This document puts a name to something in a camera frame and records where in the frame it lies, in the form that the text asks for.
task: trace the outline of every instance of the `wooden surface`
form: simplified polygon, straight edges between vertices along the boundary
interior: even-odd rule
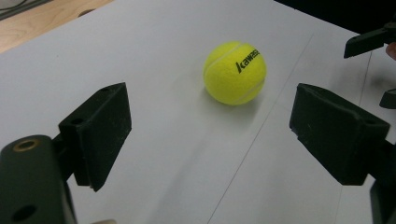
[[[112,0],[53,0],[0,21],[0,53],[78,18]]]

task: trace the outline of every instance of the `kawasaki logo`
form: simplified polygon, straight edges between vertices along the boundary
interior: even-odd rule
[[[241,62],[241,63],[236,63],[236,68],[238,69],[238,72],[241,73],[242,69],[247,67],[249,63],[256,58],[257,55],[259,55],[259,51],[254,49],[249,53],[249,55]]]

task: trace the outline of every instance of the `white surface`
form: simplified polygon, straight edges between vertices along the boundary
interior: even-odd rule
[[[396,63],[383,49],[343,59],[353,35],[272,1],[117,0],[0,54],[0,144],[54,137],[125,81],[133,129],[105,186],[69,181],[79,223],[371,223],[370,179],[342,188],[289,129],[299,82],[396,121],[377,106]],[[205,92],[202,66],[235,39],[261,52],[268,76],[257,99],[230,107]]]

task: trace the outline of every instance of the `tennis ball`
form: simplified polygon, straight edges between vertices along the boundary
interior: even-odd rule
[[[204,83],[207,92],[226,105],[254,99],[266,76],[264,58],[248,43],[232,41],[217,46],[207,56]]]

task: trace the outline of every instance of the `cable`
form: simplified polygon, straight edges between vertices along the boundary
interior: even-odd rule
[[[17,5],[15,5],[15,6],[13,6],[13,7],[3,7],[3,8],[0,8],[0,11],[10,10],[10,9],[15,8],[15,7],[19,7],[19,6],[23,5],[25,2],[27,2],[27,0],[21,1],[20,3],[18,3]]]

